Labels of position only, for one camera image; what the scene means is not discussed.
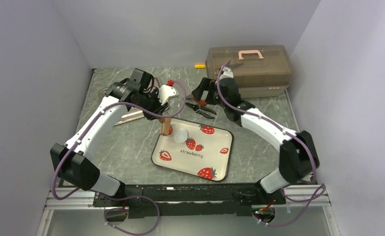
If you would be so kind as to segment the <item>wooden rolling pin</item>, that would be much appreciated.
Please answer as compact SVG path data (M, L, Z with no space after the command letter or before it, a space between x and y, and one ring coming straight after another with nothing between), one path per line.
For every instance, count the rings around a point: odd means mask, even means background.
M158 119L161 124L161 132L160 134L163 136L169 136L169 130L171 127L172 118L159 118Z

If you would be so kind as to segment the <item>white dough ball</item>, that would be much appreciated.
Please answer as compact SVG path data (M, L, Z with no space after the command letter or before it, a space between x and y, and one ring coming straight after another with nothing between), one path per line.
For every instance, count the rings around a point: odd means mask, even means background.
M175 143L185 143L188 139L188 130L185 128L177 128L173 131L172 135Z

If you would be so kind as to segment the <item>strawberry pattern white tray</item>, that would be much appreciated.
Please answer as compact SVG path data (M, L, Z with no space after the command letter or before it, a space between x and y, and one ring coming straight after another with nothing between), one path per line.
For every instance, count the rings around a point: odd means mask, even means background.
M185 143L174 142L172 133L177 128L188 130ZM174 118L169 136L158 137L151 161L156 166L221 182L227 177L233 140L232 132L226 129Z

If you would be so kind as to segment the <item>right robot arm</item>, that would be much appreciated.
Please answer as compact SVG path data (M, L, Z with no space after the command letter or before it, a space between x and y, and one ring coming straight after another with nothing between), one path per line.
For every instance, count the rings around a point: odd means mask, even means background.
M267 204L277 190L298 183L309 173L316 174L320 162L311 134L288 129L265 116L242 99L233 78L219 82L202 78L198 87L192 90L192 97L198 103L222 107L230 121L254 132L278 150L278 167L256 184L257 202Z

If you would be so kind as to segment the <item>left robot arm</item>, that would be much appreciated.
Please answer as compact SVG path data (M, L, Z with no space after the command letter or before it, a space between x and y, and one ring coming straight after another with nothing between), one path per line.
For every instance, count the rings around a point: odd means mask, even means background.
M125 183L111 177L94 165L91 159L96 148L123 115L132 108L143 112L149 120L169 119L164 115L171 99L179 97L174 87L177 80L168 80L160 87L154 86L154 76L135 68L129 78L112 83L106 90L100 105L65 144L54 144L50 156L54 167L51 192L55 199L64 200L56 192L58 178L75 186L75 190L93 191L105 195L110 205L120 206L126 197Z

